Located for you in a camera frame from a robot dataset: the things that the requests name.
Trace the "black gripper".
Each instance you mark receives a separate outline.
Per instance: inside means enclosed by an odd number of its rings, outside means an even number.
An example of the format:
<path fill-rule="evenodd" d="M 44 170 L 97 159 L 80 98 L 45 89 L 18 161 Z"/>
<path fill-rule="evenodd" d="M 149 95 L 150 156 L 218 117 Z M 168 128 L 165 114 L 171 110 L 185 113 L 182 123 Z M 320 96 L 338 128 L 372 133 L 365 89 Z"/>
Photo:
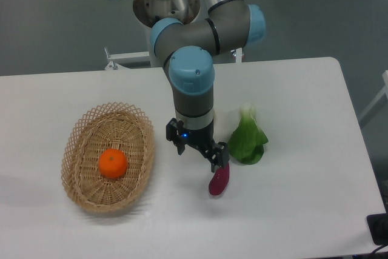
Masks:
<path fill-rule="evenodd" d="M 166 125 L 166 139 L 171 141 L 181 155 L 190 147 L 201 151 L 201 154 L 211 164 L 211 172 L 215 173 L 219 168 L 224 169 L 229 163 L 229 148 L 227 143 L 215 143 L 213 139 L 214 122 L 211 121 L 202 129 L 189 129 L 183 121 L 172 118 Z"/>

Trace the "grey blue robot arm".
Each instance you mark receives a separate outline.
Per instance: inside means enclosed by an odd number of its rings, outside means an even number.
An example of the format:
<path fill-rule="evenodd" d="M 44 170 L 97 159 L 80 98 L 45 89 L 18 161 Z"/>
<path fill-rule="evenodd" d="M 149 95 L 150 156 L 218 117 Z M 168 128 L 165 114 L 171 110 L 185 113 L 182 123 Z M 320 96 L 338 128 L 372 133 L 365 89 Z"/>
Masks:
<path fill-rule="evenodd" d="M 190 146 L 213 169 L 229 164 L 227 144 L 213 139 L 213 57 L 263 39 L 264 14 L 244 0 L 205 0 L 208 17 L 196 20 L 195 0 L 141 0 L 133 10 L 150 29 L 149 53 L 172 88 L 176 116 L 166 138 L 182 153 Z"/>

